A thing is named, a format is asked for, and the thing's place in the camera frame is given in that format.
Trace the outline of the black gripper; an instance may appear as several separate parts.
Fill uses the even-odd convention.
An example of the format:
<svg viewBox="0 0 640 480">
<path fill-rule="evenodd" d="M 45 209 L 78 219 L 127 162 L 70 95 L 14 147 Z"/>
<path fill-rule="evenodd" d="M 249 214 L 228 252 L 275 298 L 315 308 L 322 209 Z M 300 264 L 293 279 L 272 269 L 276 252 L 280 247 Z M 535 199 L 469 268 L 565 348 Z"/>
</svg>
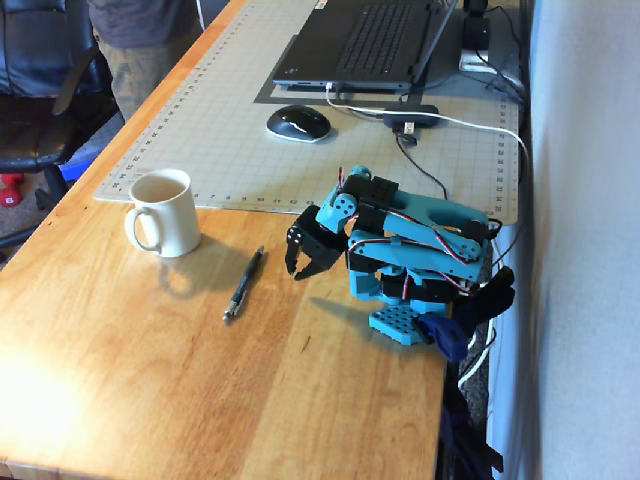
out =
<svg viewBox="0 0 640 480">
<path fill-rule="evenodd" d="M 308 206 L 298 218 L 298 225 L 292 225 L 287 231 L 287 249 L 285 266 L 296 281 L 302 281 L 329 270 L 347 247 L 347 235 L 344 230 L 334 233 L 323 227 L 316 216 L 320 208 Z M 297 258 L 302 252 L 309 257 L 309 263 L 297 270 Z"/>
</svg>

